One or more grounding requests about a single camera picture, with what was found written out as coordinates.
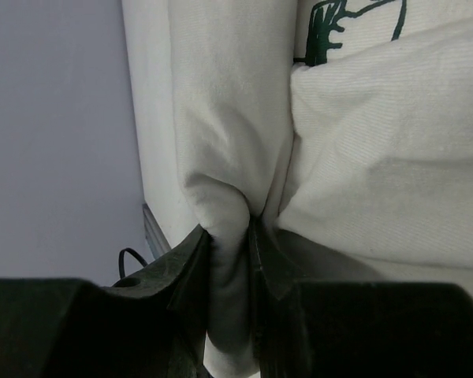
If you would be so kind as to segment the white green raglan t-shirt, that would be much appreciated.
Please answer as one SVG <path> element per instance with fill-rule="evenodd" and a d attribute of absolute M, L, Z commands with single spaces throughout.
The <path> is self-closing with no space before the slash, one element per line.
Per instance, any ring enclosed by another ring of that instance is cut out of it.
<path fill-rule="evenodd" d="M 171 1 L 181 188 L 212 236 L 204 364 L 249 377 L 251 217 L 327 275 L 473 296 L 473 1 Z"/>

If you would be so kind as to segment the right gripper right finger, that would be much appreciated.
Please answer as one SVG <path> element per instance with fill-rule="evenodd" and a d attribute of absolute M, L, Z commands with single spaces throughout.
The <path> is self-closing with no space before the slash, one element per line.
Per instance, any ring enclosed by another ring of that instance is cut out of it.
<path fill-rule="evenodd" d="M 461 287 L 310 273 L 259 219 L 248 248 L 262 376 L 473 377 L 473 298 Z"/>

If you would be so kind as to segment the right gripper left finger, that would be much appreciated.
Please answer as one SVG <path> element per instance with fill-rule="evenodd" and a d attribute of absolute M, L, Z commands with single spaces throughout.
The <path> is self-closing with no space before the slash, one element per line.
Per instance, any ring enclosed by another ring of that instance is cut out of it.
<path fill-rule="evenodd" d="M 205 377 L 210 245 L 195 228 L 111 287 L 0 279 L 0 377 Z"/>

